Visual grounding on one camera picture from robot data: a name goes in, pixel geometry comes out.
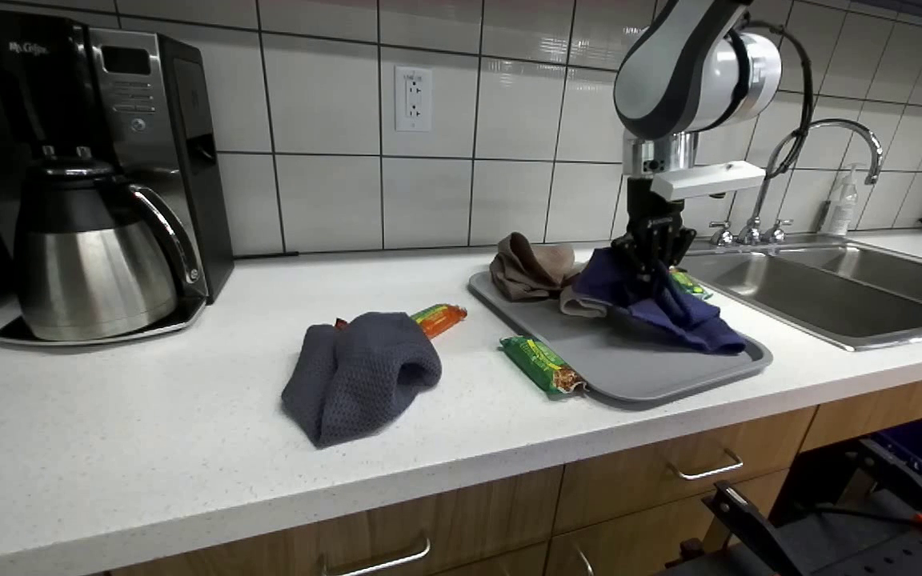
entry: wall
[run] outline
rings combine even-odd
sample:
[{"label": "wall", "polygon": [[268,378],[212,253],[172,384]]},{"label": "wall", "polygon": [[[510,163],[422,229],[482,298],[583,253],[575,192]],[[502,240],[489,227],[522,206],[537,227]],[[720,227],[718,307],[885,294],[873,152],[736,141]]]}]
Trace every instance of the wall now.
[{"label": "wall", "polygon": [[[625,225],[611,70],[654,0],[39,0],[92,25],[149,29],[205,51],[241,257],[605,240]],[[922,20],[848,0],[755,0],[817,63],[817,116],[866,120],[885,174],[859,227],[922,216]],[[392,70],[427,66],[434,128],[392,128]],[[764,163],[792,128],[798,56],[759,120],[702,137],[702,159]],[[814,227],[837,170],[866,152],[814,132],[774,179],[764,225]],[[740,229],[755,192],[691,202]]]}]

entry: drawer handle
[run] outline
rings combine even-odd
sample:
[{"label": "drawer handle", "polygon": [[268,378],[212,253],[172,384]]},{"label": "drawer handle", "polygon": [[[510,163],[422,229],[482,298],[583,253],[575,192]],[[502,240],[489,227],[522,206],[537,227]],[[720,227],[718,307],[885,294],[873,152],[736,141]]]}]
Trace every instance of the drawer handle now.
[{"label": "drawer handle", "polygon": [[688,469],[679,469],[674,463],[670,463],[670,467],[673,467],[673,474],[679,474],[685,482],[696,482],[696,480],[708,480],[708,477],[722,477],[722,474],[733,474],[733,469],[743,469],[743,467],[745,467],[745,462],[740,462],[728,448],[722,448],[722,454],[726,454],[726,463],[711,467],[711,469],[694,469],[694,474],[688,474]]},{"label": "drawer handle", "polygon": [[409,550],[409,553],[401,553],[401,557],[389,557],[389,559],[379,559],[379,563],[369,563],[369,566],[358,566],[358,569],[331,569],[326,566],[322,559],[322,576],[369,576],[369,572],[383,572],[383,569],[392,569],[392,566],[407,566],[407,563],[420,563],[432,553],[432,542],[427,535],[422,532],[422,536],[417,542],[420,550]]},{"label": "drawer handle", "polygon": [[587,563],[587,553],[580,543],[570,543],[586,569],[586,576],[595,576],[595,566]]}]

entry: stainless steel sink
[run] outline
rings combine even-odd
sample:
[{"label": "stainless steel sink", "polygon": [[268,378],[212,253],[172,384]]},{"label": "stainless steel sink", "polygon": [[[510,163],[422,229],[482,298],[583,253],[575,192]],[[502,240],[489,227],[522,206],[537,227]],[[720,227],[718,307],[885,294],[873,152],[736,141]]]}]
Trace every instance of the stainless steel sink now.
[{"label": "stainless steel sink", "polygon": [[846,350],[922,338],[922,275],[901,270],[904,259],[885,257],[895,259],[895,270],[889,270],[881,253],[859,248],[851,257],[848,248],[854,247],[814,242],[790,253],[722,248],[691,253],[681,264],[704,284]]},{"label": "stainless steel sink", "polygon": [[869,281],[878,289],[922,300],[922,262],[889,253],[865,248],[854,242],[784,253],[782,259],[817,264],[846,277]]}]

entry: carafe handle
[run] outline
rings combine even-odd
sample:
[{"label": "carafe handle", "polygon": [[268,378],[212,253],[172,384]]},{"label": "carafe handle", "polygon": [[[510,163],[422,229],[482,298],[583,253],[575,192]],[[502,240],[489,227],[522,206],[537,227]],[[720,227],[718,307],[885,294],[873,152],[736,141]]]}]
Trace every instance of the carafe handle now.
[{"label": "carafe handle", "polygon": [[197,264],[187,234],[182,229],[169,206],[154,188],[137,184],[137,183],[128,183],[128,188],[133,202],[147,210],[147,216],[154,222],[160,242],[169,242],[163,247],[163,253],[169,259],[178,300],[187,307],[197,307],[209,298],[209,284],[205,284],[205,272]]}]

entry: white countertop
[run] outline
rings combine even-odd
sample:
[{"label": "white countertop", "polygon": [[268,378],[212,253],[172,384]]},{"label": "white countertop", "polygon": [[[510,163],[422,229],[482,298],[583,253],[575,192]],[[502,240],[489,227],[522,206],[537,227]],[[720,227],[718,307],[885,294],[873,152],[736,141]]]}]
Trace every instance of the white countertop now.
[{"label": "white countertop", "polygon": [[[922,234],[865,242],[922,257]],[[702,428],[922,380],[922,341],[841,353],[714,298],[768,371],[654,408],[547,400],[499,353],[464,281],[489,253],[236,262],[178,335],[88,353],[0,350],[0,572],[94,572],[358,509],[557,467]],[[309,448],[277,393],[305,325],[464,303],[446,378],[383,431]]]}]

